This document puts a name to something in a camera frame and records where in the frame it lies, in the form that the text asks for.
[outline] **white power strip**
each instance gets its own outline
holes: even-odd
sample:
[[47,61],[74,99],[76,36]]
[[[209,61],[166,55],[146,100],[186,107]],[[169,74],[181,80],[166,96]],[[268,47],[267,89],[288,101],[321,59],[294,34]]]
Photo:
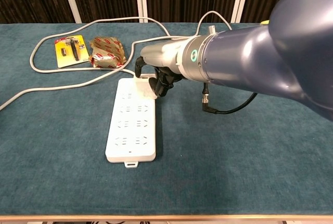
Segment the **white power strip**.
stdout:
[[111,163],[136,168],[152,161],[155,149],[155,99],[148,78],[123,78],[118,82],[105,155]]

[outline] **white power cord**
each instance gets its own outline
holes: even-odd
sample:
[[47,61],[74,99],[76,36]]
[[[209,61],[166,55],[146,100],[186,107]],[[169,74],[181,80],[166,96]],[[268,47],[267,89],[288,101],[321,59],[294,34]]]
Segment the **white power cord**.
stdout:
[[[229,25],[229,23],[216,11],[209,11],[207,12],[206,14],[204,14],[199,23],[198,23],[198,26],[197,26],[197,31],[196,33],[193,35],[193,36],[197,36],[199,34],[199,30],[200,30],[200,26],[201,26],[201,23],[203,21],[203,19],[208,15],[208,14],[216,14],[218,15],[222,21],[227,25],[227,27],[229,29],[231,29],[231,26]],[[150,39],[145,39],[145,40],[139,40],[139,41],[135,41],[132,43],[132,46],[131,46],[131,53],[130,53],[130,56],[129,56],[129,59],[128,61],[123,65],[121,66],[120,68],[118,69],[114,69],[112,70],[111,72],[109,73],[106,73],[100,77],[97,77],[93,80],[90,80],[90,81],[87,81],[87,82],[83,82],[83,83],[79,83],[79,84],[73,84],[73,85],[64,85],[64,86],[57,86],[57,87],[48,87],[48,88],[33,88],[33,89],[27,89],[27,90],[23,90],[19,93],[17,93],[15,96],[13,96],[11,99],[9,99],[8,101],[6,101],[3,105],[0,106],[0,111],[3,110],[6,106],[8,106],[10,103],[12,103],[13,101],[15,101],[17,98],[19,98],[20,96],[26,94],[26,93],[29,93],[29,92],[34,92],[34,91],[52,91],[52,90],[65,90],[65,89],[73,89],[73,88],[80,88],[80,87],[84,87],[84,86],[87,86],[87,85],[90,85],[94,82],[97,82],[99,80],[102,80],[116,72],[119,72],[119,71],[123,71],[123,72],[127,72],[127,73],[130,73],[132,75],[134,75],[134,72],[131,71],[131,70],[127,70],[125,69],[125,67],[131,62],[132,58],[133,58],[133,55],[134,55],[134,46],[135,44],[137,43],[145,43],[145,42],[151,42],[151,41],[157,41],[157,40],[164,40],[164,39],[179,39],[179,38],[189,38],[189,37],[193,37],[193,36],[170,36],[169,32],[167,31],[167,29],[158,21],[152,19],[152,18],[149,18],[149,17],[123,17],[123,18],[113,18],[113,19],[99,19],[99,20],[96,20],[96,21],[93,21],[93,22],[90,22],[76,30],[72,30],[72,31],[69,31],[69,32],[66,32],[66,33],[61,33],[61,34],[55,34],[55,35],[50,35],[50,36],[47,36],[43,39],[41,39],[36,47],[34,48],[34,50],[32,51],[31,55],[30,55],[30,66],[33,70],[35,70],[36,72],[39,72],[39,73],[56,73],[56,72],[67,72],[67,71],[87,71],[87,70],[111,70],[109,68],[69,68],[69,69],[52,69],[52,70],[40,70],[38,68],[35,67],[34,63],[33,63],[33,58],[38,50],[38,48],[41,46],[41,44],[50,39],[50,38],[55,38],[55,37],[59,37],[59,36],[63,36],[63,35],[68,35],[68,34],[73,34],[73,33],[76,33],[80,30],[83,30],[89,26],[91,26],[92,24],[94,23],[97,23],[97,22],[109,22],[109,21],[118,21],[118,20],[131,20],[131,19],[148,19],[150,21],[153,21],[155,23],[157,23],[164,31],[165,33],[167,34],[167,36],[160,36],[160,37],[157,37],[157,38],[150,38]]]

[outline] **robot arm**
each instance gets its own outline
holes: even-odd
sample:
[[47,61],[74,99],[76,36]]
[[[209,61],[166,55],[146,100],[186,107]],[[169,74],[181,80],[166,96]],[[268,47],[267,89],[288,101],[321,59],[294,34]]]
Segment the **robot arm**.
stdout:
[[146,46],[166,95],[181,78],[298,101],[333,120],[333,0],[280,0],[268,25]]

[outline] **teal tablecloth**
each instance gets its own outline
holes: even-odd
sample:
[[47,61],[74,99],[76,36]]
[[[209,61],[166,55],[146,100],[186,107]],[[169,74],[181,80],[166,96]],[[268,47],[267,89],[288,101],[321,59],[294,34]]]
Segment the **teal tablecloth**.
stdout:
[[[196,24],[165,26],[190,35]],[[1,25],[0,104],[23,89],[105,73],[30,68],[39,39],[77,27]],[[87,43],[116,36],[127,54],[132,41],[163,35],[153,23],[101,23],[81,33]],[[56,68],[53,40],[41,46],[35,63]],[[201,111],[202,85],[178,82],[156,101],[156,160],[136,169],[107,162],[121,77],[129,74],[80,89],[29,93],[0,111],[0,215],[333,214],[333,123],[287,99],[259,95],[236,114],[211,115]],[[229,109],[249,94],[212,86],[211,105]]]

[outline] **wooden table edge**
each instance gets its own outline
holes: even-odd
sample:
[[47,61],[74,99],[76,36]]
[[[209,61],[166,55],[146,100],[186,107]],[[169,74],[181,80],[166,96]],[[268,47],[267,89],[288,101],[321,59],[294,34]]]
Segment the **wooden table edge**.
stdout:
[[333,215],[0,215],[0,221],[332,220]]

